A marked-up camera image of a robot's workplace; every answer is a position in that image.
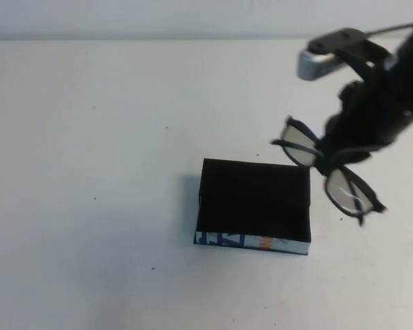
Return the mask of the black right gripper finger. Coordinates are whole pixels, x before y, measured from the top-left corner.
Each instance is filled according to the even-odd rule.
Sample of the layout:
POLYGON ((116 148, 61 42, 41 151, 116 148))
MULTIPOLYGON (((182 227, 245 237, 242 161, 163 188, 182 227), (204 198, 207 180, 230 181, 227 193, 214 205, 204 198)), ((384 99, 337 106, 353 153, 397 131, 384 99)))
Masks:
POLYGON ((345 114, 340 111, 332 115, 325 126, 325 133, 319 142, 319 150, 323 155, 334 155, 348 146, 348 127, 345 114))
POLYGON ((339 147, 331 146, 328 149, 328 170, 334 170, 346 164, 356 164, 370 157, 372 149, 366 146, 339 147))

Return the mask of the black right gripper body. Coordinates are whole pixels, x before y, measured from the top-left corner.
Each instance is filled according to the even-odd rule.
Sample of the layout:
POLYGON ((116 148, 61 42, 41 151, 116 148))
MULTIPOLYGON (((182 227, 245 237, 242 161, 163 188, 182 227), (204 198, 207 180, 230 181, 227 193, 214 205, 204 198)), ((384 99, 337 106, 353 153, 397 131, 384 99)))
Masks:
POLYGON ((379 65, 335 124, 339 149, 389 145, 413 124, 413 67, 379 65))

